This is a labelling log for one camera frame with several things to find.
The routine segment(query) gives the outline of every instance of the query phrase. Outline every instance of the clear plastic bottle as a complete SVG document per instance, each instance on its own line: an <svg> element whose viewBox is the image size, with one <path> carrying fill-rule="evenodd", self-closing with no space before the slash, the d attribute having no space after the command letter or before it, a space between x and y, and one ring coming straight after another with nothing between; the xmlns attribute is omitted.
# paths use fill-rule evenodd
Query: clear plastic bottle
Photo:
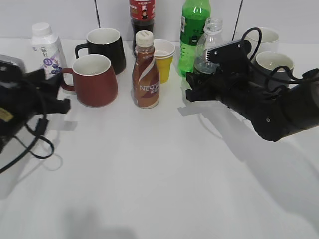
<svg viewBox="0 0 319 239"><path fill-rule="evenodd" d="M52 32L48 23L42 22L32 26L31 43L38 67L45 69L47 79L67 67L60 38Z"/></svg>
<svg viewBox="0 0 319 239"><path fill-rule="evenodd" d="M206 62L205 50L218 47L224 44L224 40L221 36L223 21L219 18L208 18L204 28L204 34L198 41L195 61L194 61L194 73L196 74L212 74L216 71L218 64L212 62Z"/></svg>
<svg viewBox="0 0 319 239"><path fill-rule="evenodd" d="M187 72L193 72L196 45L204 33L205 21L210 14L209 0L186 0L183 5L180 32L181 55L178 68L184 77Z"/></svg>

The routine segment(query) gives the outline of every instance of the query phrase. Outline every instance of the white mug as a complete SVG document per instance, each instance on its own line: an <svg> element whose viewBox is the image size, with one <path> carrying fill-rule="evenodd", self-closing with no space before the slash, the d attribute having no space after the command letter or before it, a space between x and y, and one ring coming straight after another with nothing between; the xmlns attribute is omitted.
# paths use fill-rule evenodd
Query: white mug
<svg viewBox="0 0 319 239"><path fill-rule="evenodd" d="M294 71L294 67L295 67L295 64L291 58L289 58L288 56L284 54L280 54L280 53L272 52L272 51L264 51L259 53L256 56L255 60L253 61L253 64L266 75L270 75L270 73L279 66L287 66L289 67L291 72ZM291 80L284 69L278 70L273 76L281 80L286 80L286 81ZM255 72L253 82L255 82L257 85L263 86L265 83L265 80L266 80L265 76ZM284 85L286 87L289 86L289 84L270 80L268 83L268 88L270 90L273 90L280 85Z"/></svg>
<svg viewBox="0 0 319 239"><path fill-rule="evenodd" d="M278 50L278 43L279 43L279 34L274 31L271 28L266 28L266 27L259 27L262 33L262 40L260 47L255 55L256 56L264 51L272 51L276 52ZM258 39L259 39L259 33L258 31L251 31L245 38L251 43L251 52L248 54L248 58L252 56L254 53L257 44L258 44Z"/></svg>

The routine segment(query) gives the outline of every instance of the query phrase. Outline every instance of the plastic cup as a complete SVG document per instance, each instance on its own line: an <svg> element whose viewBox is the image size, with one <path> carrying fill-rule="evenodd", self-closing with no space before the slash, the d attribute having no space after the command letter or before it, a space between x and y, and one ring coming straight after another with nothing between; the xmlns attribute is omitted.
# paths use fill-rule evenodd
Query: plastic cup
<svg viewBox="0 0 319 239"><path fill-rule="evenodd" d="M170 65L173 62L175 46L166 40L154 40L155 60L159 69L160 83L165 83L169 79Z"/></svg>

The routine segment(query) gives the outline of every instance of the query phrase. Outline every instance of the white bottle cap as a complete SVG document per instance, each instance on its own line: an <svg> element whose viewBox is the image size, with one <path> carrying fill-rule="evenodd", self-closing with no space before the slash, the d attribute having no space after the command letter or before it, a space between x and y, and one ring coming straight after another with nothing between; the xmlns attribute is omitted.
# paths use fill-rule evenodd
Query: white bottle cap
<svg viewBox="0 0 319 239"><path fill-rule="evenodd" d="M217 35L221 33L223 27L223 20L217 17L209 17L206 20L204 32L207 35Z"/></svg>
<svg viewBox="0 0 319 239"><path fill-rule="evenodd" d="M41 22L32 25L33 36L45 37L52 34L51 26L46 22Z"/></svg>
<svg viewBox="0 0 319 239"><path fill-rule="evenodd" d="M136 33L136 45L139 47L150 47L154 44L154 37L151 31L139 31Z"/></svg>

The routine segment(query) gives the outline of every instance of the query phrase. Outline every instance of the coffee bottle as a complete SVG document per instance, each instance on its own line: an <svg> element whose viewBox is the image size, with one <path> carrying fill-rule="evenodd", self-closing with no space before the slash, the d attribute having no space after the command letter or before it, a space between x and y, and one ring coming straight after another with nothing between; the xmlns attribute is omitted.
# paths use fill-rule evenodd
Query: coffee bottle
<svg viewBox="0 0 319 239"><path fill-rule="evenodd" d="M159 103L160 73L154 58L154 37L150 31L136 34L137 57L133 70L135 104L150 109Z"/></svg>

